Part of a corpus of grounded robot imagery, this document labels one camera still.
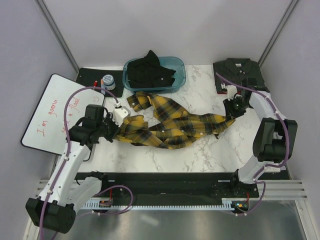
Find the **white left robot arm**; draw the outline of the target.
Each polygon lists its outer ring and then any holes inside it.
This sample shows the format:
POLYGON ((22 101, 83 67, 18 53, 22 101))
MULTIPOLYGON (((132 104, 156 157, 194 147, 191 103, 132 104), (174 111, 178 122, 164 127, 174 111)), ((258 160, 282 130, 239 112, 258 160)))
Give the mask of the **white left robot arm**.
POLYGON ((85 180, 72 189, 77 172, 99 138, 113 142, 115 136, 130 116, 124 106, 112 112, 101 106, 89 104, 84 116, 68 130, 69 136, 56 169, 38 197, 29 198, 25 209, 37 227, 66 234, 72 228, 80 208, 94 195, 106 196, 110 185, 101 172, 91 172, 85 180))

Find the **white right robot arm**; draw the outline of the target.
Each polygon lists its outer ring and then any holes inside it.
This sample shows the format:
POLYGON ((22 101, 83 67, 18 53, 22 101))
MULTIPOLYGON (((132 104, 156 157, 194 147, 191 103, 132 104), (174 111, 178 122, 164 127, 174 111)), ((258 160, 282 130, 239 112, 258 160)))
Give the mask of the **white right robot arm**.
POLYGON ((229 184, 229 191, 235 197, 247 191, 247 185, 258 182, 269 168, 282 168, 293 153, 298 123, 287 119, 272 101, 271 94, 231 83, 219 77, 228 85, 227 99, 223 101, 225 116, 234 120, 243 116, 247 109, 253 109, 260 120, 252 144, 252 157, 237 169, 229 184))

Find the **yellow plaid long sleeve shirt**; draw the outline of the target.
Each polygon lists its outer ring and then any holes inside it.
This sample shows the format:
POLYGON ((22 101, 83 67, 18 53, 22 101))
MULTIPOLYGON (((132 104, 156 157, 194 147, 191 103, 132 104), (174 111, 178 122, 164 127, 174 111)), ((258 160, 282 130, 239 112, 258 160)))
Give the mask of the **yellow plaid long sleeve shirt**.
POLYGON ((219 136, 235 122, 234 119, 219 114, 190 113, 169 97, 143 91, 129 96, 127 102, 135 112, 152 107, 153 116, 159 121, 158 124, 149 126, 143 115, 125 118, 114 138, 134 146, 182 149, 202 137, 219 136))

